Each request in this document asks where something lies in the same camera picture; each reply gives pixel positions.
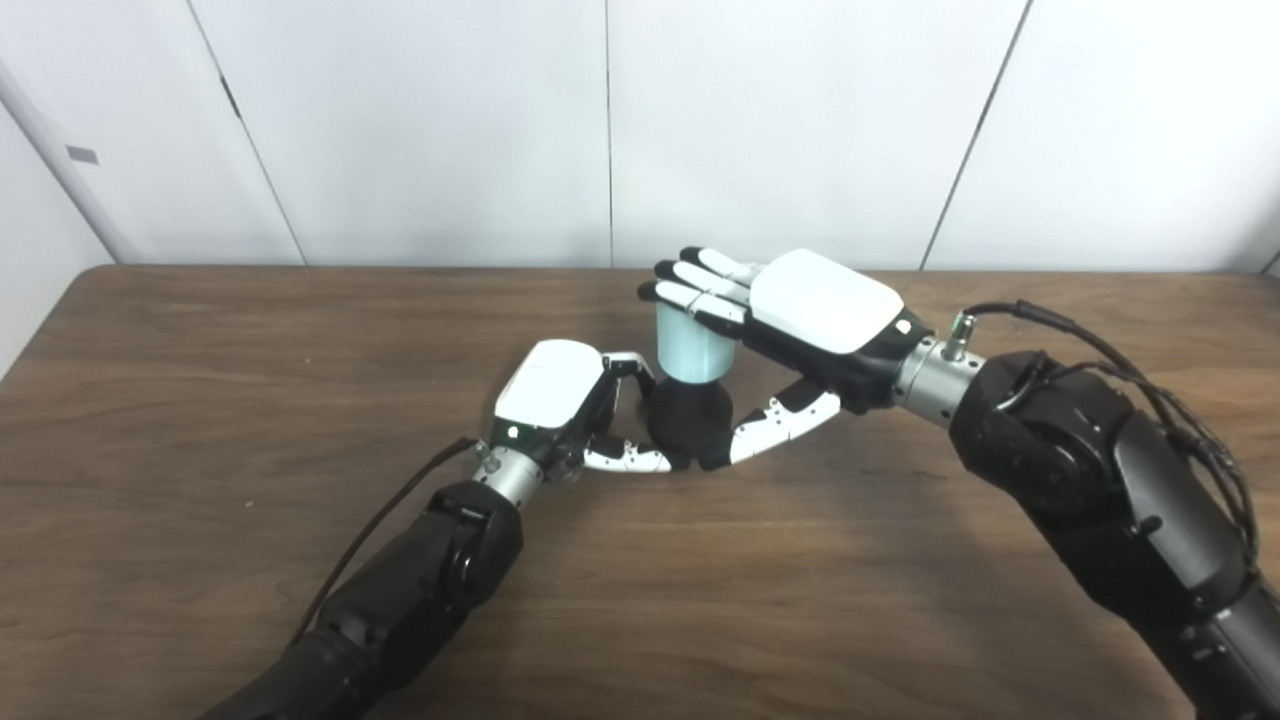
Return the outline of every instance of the white wall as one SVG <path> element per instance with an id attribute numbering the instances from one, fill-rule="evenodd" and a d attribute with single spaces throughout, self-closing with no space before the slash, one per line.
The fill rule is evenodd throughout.
<path id="1" fill-rule="evenodd" d="M 110 261 L 0 106 L 0 377 L 67 284 L 84 269 Z"/>
<path id="2" fill-rule="evenodd" d="M 599 0 L 197 0 L 311 263 L 608 265 Z"/>
<path id="3" fill-rule="evenodd" d="M 193 3 L 212 55 L 180 1 L 0 1 L 0 100 L 127 261 L 1280 251 L 1270 0 L 1033 5 L 932 240 L 1021 0 Z"/>
<path id="4" fill-rule="evenodd" d="M 612 0 L 620 265 L 919 265 L 1023 0 Z"/>
<path id="5" fill-rule="evenodd" d="M 1280 4 L 1037 3 L 929 269 L 1262 269 Z"/>
<path id="6" fill-rule="evenodd" d="M 184 3 L 4 0 L 0 99 L 122 260 L 301 261 Z"/>

